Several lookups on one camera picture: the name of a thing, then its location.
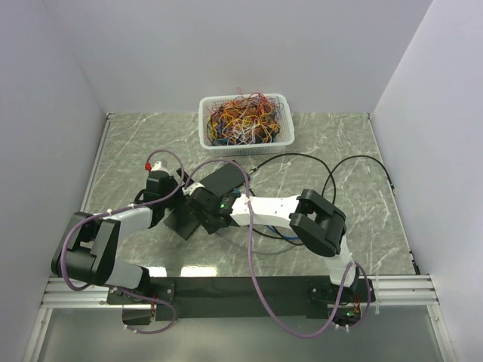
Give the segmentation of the black network switch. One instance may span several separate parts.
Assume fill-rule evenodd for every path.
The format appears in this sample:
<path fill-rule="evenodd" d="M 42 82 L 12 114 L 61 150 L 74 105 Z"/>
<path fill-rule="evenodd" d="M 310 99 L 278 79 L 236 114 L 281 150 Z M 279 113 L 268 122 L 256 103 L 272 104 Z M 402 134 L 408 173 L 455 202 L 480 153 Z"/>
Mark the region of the black network switch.
<path fill-rule="evenodd" d="M 188 241 L 200 226 L 200 222 L 192 213 L 192 208 L 185 201 L 171 211 L 164 224 L 185 241 Z"/>
<path fill-rule="evenodd" d="M 222 197 L 239 189 L 245 183 L 245 177 L 239 167 L 227 163 L 199 182 L 217 197 Z"/>

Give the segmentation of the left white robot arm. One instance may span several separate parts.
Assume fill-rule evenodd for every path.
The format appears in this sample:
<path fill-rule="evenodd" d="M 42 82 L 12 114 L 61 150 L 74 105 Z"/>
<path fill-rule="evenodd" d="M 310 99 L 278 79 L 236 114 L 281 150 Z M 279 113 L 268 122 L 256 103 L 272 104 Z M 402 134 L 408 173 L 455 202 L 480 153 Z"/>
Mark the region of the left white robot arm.
<path fill-rule="evenodd" d="M 156 226 L 182 200 L 175 177 L 164 169 L 152 170 L 134 204 L 119 213 L 74 213 L 51 260 L 52 273 L 89 285 L 123 287 L 133 302 L 145 302 L 152 292 L 149 272 L 117 259 L 118 242 Z"/>

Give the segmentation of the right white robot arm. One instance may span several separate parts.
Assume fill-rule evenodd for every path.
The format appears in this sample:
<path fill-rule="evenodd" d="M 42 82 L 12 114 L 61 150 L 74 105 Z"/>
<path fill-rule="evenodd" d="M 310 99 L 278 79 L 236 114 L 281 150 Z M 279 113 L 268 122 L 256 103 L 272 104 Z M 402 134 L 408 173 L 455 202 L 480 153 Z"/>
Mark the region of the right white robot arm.
<path fill-rule="evenodd" d="M 348 301 L 358 292 L 358 271 L 346 240 L 346 215 L 311 189 L 286 198 L 241 193 L 216 196 L 201 185 L 185 192 L 187 203 L 207 233 L 219 229 L 267 225 L 291 229 L 312 253 L 323 258 L 332 292 Z"/>

